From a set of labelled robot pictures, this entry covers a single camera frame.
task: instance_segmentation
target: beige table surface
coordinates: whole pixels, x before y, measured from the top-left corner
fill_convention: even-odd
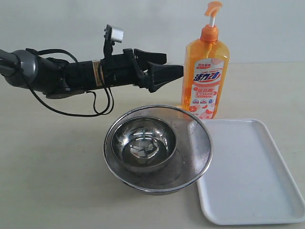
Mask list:
[[[304,63],[231,64],[217,114],[263,121],[303,196],[304,73]],[[181,83],[154,94],[133,86],[114,88],[113,113],[75,118],[47,110],[30,91],[0,78],[0,228],[222,228],[203,216],[196,184],[166,196],[140,194],[117,180],[103,159],[112,122],[141,105],[178,105]],[[101,110],[102,90],[98,96]],[[91,94],[45,101],[63,111],[92,113]],[[305,223],[254,228],[265,227],[295,229]]]

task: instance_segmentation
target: bottle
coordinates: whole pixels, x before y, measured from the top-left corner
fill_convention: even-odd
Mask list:
[[[186,46],[181,107],[200,119],[215,117],[230,59],[214,24],[221,7],[218,1],[208,4],[205,16],[210,16],[210,23],[199,39]]]

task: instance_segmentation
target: white tray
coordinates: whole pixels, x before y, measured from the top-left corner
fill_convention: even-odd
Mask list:
[[[305,220],[305,202],[266,126],[254,119],[204,120],[213,141],[197,182],[204,215],[219,225]]]

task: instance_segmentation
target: wire mesh colander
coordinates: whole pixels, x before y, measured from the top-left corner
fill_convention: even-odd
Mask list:
[[[135,174],[124,169],[116,160],[111,138],[117,127],[135,117],[156,117],[166,121],[175,131],[177,147],[169,164],[154,173]],[[136,108],[119,118],[109,129],[104,142],[104,158],[109,170],[123,183],[147,194],[178,191],[199,179],[212,160],[210,135],[194,115],[177,107],[150,105]]]

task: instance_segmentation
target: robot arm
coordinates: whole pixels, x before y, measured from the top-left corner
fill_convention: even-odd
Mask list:
[[[0,74],[10,85],[30,86],[49,99],[128,84],[153,93],[183,76],[183,66],[164,65],[167,60],[163,53],[124,49],[123,54],[112,55],[115,42],[122,42],[123,31],[119,28],[107,25],[104,37],[104,59],[97,61],[78,62],[64,50],[0,50]],[[56,52],[69,55],[75,62],[41,57]]]

